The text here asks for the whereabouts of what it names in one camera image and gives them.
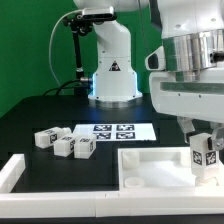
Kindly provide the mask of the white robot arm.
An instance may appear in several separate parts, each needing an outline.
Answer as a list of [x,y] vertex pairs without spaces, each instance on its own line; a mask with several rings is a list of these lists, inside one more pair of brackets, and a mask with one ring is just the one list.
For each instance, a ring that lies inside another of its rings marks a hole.
[[162,32],[162,45],[145,59],[155,110],[176,116],[186,138],[195,133],[194,119],[209,121],[208,146],[224,149],[224,0],[73,1],[97,33],[91,100],[121,103],[141,96],[130,32],[115,14],[147,7]]

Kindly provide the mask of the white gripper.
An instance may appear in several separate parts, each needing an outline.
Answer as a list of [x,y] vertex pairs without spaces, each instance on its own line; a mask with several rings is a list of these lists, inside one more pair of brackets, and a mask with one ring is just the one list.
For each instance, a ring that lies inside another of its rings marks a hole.
[[211,122],[209,149],[224,149],[224,71],[203,71],[199,82],[177,82],[172,73],[152,72],[149,84],[155,110],[180,116],[186,143],[196,134],[192,119],[204,120]]

